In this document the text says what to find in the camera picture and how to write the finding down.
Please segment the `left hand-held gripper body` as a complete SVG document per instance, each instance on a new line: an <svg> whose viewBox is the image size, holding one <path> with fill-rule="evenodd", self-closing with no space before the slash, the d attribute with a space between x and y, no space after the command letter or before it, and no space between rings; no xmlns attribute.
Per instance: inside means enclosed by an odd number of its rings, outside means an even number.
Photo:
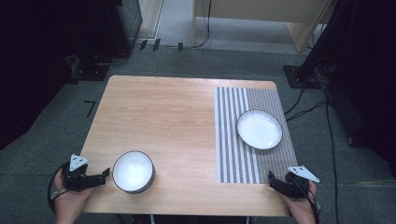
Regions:
<svg viewBox="0 0 396 224"><path fill-rule="evenodd" d="M83 191L90 188L90 179L86 175L87 168L87 159L72 154L70 161L63 167L62 180L64 187L72 191Z"/></svg>

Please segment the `white plate with dark rim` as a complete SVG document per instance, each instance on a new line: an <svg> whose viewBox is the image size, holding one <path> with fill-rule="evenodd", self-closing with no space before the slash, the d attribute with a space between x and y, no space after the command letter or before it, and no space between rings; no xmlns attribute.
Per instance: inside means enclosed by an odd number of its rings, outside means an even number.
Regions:
<svg viewBox="0 0 396 224"><path fill-rule="evenodd" d="M249 110L243 113L238 118L236 129L246 144L260 150L276 147L283 137L280 122L273 115L262 110Z"/></svg>

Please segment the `dark equipment cabinet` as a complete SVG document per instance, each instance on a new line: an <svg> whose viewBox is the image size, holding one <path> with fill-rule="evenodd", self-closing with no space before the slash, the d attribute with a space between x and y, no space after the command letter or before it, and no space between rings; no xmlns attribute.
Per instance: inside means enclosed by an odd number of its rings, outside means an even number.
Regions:
<svg viewBox="0 0 396 224"><path fill-rule="evenodd" d="M117 52L129 56L143 22L138 0L106 0Z"/></svg>

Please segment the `black stand with base plate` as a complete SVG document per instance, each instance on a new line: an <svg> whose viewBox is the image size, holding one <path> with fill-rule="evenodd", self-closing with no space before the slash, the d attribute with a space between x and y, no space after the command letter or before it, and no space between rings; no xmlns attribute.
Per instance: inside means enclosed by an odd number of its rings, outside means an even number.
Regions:
<svg viewBox="0 0 396 224"><path fill-rule="evenodd" d="M330 19L303 64L283 66L289 85L293 89L320 89L321 85L315 69L321 63L325 64L333 60L339 51L338 41L342 34L341 19L348 0L333 1L335 6L330 7L332 9Z"/></svg>
<svg viewBox="0 0 396 224"><path fill-rule="evenodd" d="M104 81L108 71L108 65L99 65L94 59L95 55L87 49L76 50L78 65L74 69L71 78L84 81Z"/></svg>

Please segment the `light wooden cabinet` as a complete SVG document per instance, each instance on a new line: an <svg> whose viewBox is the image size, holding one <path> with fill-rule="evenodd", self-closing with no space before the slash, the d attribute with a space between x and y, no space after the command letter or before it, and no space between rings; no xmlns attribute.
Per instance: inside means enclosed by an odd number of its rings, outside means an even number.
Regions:
<svg viewBox="0 0 396 224"><path fill-rule="evenodd" d="M192 43L196 38L196 18L285 22L298 52L319 24L327 23L337 0L192 0Z"/></svg>

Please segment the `person's left hand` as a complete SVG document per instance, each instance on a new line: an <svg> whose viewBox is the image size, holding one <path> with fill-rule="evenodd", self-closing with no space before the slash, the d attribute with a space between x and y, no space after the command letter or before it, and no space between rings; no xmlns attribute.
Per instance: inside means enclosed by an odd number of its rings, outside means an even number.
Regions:
<svg viewBox="0 0 396 224"><path fill-rule="evenodd" d="M82 192L67 191L54 200L56 217L79 217L94 189Z"/></svg>

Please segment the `person's right hand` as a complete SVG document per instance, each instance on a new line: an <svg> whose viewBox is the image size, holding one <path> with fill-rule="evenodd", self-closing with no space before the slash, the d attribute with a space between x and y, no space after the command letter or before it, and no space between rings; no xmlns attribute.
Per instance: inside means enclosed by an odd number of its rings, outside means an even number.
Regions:
<svg viewBox="0 0 396 224"><path fill-rule="evenodd" d="M294 201L289 197L282 195L282 199L285 203L285 212L288 215L292 215L296 224L316 224L316 192L316 185L313 181L310 181L307 199Z"/></svg>

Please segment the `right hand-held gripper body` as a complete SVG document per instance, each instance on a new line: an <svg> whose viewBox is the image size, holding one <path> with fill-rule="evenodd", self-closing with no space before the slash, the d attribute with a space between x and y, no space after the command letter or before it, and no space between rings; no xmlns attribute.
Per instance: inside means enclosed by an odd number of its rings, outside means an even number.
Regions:
<svg viewBox="0 0 396 224"><path fill-rule="evenodd" d="M305 166L291 166L285 175L286 191L284 195L293 199L301 200L305 198L309 190L309 182L319 182L319 178L310 172Z"/></svg>

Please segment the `grey striped placemat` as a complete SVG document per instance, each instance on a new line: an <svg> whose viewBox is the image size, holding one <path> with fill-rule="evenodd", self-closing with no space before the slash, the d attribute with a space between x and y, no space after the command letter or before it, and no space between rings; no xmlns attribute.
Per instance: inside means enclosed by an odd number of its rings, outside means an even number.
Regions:
<svg viewBox="0 0 396 224"><path fill-rule="evenodd" d="M215 88L217 180L221 183L266 184L273 172L281 178L298 164L282 105L276 90L236 87ZM261 110L280 123L280 143L270 149L249 146L237 132L239 117Z"/></svg>

